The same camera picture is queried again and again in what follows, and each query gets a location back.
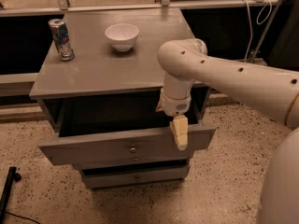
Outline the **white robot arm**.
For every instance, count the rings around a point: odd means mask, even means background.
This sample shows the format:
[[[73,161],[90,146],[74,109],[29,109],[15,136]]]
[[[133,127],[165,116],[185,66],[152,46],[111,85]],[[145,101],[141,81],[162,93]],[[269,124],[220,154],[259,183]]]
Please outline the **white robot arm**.
[[[256,223],[299,224],[299,73],[211,57],[196,38],[162,44],[157,59],[165,71],[157,109],[173,119],[170,127],[178,149],[188,145],[184,114],[196,81],[292,130],[269,162]]]

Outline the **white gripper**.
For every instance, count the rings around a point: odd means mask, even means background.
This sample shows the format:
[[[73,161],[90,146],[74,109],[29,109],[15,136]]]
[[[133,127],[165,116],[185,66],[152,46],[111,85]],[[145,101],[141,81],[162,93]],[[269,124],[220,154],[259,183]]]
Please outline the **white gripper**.
[[[191,96],[183,99],[171,98],[161,89],[160,99],[155,108],[156,112],[163,111],[167,116],[174,117],[170,122],[170,129],[179,150],[185,150],[188,145],[188,119],[183,114],[189,110],[191,99]]]

